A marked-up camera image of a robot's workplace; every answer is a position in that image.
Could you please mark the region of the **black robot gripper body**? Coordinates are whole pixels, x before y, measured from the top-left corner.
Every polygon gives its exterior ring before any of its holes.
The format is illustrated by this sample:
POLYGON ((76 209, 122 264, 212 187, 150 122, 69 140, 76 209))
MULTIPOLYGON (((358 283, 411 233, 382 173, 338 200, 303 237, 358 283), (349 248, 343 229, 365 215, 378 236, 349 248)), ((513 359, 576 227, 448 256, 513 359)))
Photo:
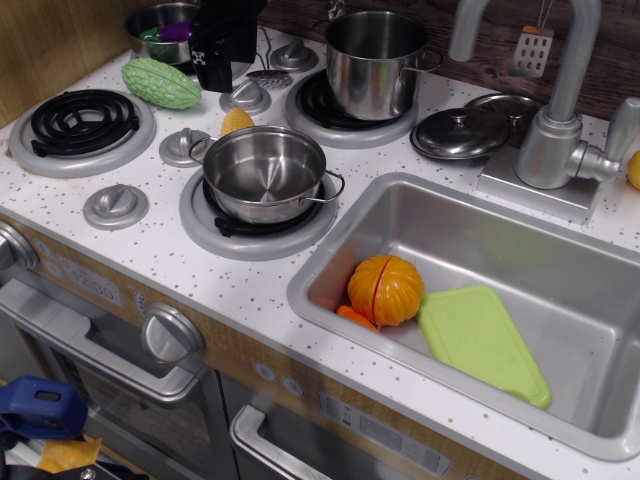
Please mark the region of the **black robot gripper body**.
POLYGON ((202 1, 190 25, 191 62, 207 91, 232 91, 232 63, 256 57, 257 20, 268 4, 260 0, 202 1))

